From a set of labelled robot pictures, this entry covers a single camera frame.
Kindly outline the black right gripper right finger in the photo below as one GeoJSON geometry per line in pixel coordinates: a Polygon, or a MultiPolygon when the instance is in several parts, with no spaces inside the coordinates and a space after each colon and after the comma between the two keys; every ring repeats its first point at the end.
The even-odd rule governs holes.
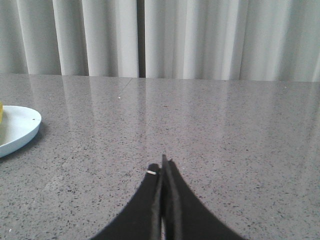
{"type": "Polygon", "coordinates": [[[196,197],[173,160],[162,156],[161,208],[167,240],[242,240],[196,197]]]}

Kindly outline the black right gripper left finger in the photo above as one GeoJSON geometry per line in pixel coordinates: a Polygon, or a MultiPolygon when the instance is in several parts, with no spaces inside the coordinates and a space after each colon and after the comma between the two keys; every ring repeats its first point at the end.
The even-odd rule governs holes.
{"type": "Polygon", "coordinates": [[[124,209],[93,240],[160,240],[162,175],[148,166],[139,188],[124,209]]]}

